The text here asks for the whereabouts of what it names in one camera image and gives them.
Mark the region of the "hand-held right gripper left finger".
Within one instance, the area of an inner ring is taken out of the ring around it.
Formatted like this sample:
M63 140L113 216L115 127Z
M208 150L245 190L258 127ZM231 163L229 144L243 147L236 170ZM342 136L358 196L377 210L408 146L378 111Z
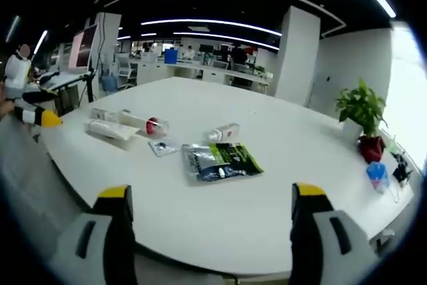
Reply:
M62 284L137 284L131 186L103 190L59 237L49 267Z

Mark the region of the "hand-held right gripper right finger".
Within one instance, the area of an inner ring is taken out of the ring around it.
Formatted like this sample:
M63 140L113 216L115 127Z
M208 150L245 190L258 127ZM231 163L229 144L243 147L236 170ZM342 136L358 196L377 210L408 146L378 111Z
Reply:
M290 284L359 284L378 263L365 231L315 185L292 185L290 241Z

